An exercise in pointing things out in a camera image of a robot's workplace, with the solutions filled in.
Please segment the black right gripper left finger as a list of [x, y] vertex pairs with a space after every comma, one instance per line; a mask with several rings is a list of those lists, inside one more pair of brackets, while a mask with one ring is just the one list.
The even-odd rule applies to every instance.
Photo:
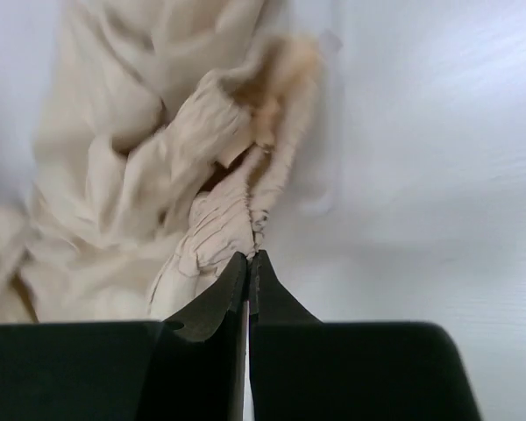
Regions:
[[0, 325], [0, 420], [227, 420], [248, 263], [172, 317]]

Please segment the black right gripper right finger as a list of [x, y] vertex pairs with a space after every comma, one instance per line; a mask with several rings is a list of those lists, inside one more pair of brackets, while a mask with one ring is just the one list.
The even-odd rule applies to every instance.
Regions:
[[326, 323], [281, 284], [266, 252], [249, 286], [258, 420], [480, 419], [458, 349], [427, 322]]

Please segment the beige trousers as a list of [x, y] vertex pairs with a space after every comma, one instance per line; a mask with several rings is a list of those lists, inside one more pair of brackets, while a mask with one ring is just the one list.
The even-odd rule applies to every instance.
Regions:
[[261, 1], [73, 1], [0, 207], [0, 324], [164, 319], [253, 257], [311, 126], [316, 39]]

